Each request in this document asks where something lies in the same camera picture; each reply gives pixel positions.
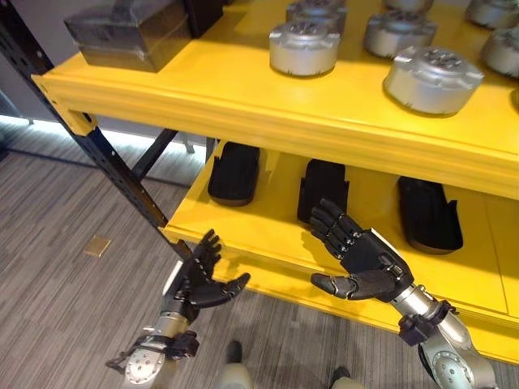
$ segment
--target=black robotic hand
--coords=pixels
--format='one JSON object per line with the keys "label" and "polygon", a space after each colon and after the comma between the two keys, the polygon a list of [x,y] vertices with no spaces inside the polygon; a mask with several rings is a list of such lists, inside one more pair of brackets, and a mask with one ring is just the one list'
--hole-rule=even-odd
{"label": "black robotic hand", "polygon": [[407,263],[374,230],[362,230],[337,205],[322,199],[313,207],[311,233],[350,274],[313,274],[311,283],[325,292],[349,300],[378,298],[389,302],[412,285],[414,278]]}
{"label": "black robotic hand", "polygon": [[178,310],[178,303],[182,303],[182,313],[190,322],[202,308],[219,306],[230,301],[244,288],[251,275],[244,273],[228,283],[217,282],[212,279],[214,267],[220,260],[220,237],[210,230],[202,238],[193,251],[192,256],[184,262],[175,281],[164,293],[162,310]]}

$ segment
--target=robotic finger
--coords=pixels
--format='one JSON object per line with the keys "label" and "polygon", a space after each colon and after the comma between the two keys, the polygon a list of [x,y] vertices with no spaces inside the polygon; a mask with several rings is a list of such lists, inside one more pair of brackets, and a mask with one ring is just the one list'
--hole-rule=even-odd
{"label": "robotic finger", "polygon": [[250,278],[249,273],[244,273],[227,284],[215,282],[214,284],[199,286],[192,290],[188,300],[194,308],[220,306],[235,298],[245,288]]}

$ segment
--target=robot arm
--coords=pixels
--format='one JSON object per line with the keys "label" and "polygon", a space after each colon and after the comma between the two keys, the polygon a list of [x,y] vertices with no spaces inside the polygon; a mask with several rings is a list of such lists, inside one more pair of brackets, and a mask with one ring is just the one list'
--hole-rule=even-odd
{"label": "robot arm", "polygon": [[465,324],[447,301],[437,301],[398,252],[374,229],[362,230],[328,200],[312,209],[312,234],[349,276],[314,274],[311,282],[340,298],[378,298],[402,314],[400,337],[418,344],[424,368],[442,389],[497,389],[494,370],[472,345]]}
{"label": "robot arm", "polygon": [[250,279],[248,273],[227,284],[212,279],[220,259],[218,241],[211,230],[190,258],[178,261],[166,281],[156,325],[144,328],[143,335],[128,351],[106,362],[109,368],[124,375],[122,389],[169,388],[177,361],[196,355],[196,333],[187,328],[199,310],[224,304],[245,288]]}

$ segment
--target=gray carpet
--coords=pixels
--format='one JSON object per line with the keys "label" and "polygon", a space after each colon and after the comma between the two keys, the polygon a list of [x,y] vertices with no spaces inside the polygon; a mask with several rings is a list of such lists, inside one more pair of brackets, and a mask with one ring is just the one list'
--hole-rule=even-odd
{"label": "gray carpet", "polygon": [[[168,216],[186,193],[144,185]],[[0,199],[0,387],[117,388],[104,362],[154,324],[174,253],[97,169],[12,152]],[[93,234],[112,239],[101,259],[82,254]],[[324,389],[337,365],[372,389],[435,387],[394,334],[256,293],[192,329],[199,354],[172,388],[210,388],[232,339],[257,389]],[[492,363],[502,389],[519,387],[517,366]]]}

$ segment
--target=silver cylindrical motor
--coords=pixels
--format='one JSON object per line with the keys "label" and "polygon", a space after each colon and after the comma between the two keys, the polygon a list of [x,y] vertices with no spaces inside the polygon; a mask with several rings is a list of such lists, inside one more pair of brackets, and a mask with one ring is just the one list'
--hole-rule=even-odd
{"label": "silver cylindrical motor", "polygon": [[481,50],[481,59],[491,69],[519,79],[519,27],[495,30]]}
{"label": "silver cylindrical motor", "polygon": [[463,108],[483,77],[456,53],[436,47],[408,47],[395,57],[384,89],[410,109],[453,114]]}
{"label": "silver cylindrical motor", "polygon": [[465,11],[468,20],[487,28],[510,28],[519,23],[517,0],[472,0]]}
{"label": "silver cylindrical motor", "polygon": [[436,23],[422,13],[390,11],[373,15],[367,22],[364,47],[379,57],[394,58],[410,46],[429,46]]}
{"label": "silver cylindrical motor", "polygon": [[384,0],[384,5],[391,10],[406,12],[427,12],[434,0]]}
{"label": "silver cylindrical motor", "polygon": [[326,24],[291,21],[270,33],[270,66],[288,75],[319,75],[330,71],[337,61],[341,42],[338,32]]}
{"label": "silver cylindrical motor", "polygon": [[324,23],[330,32],[344,34],[348,8],[344,0],[301,0],[286,7],[286,21],[310,20]]}

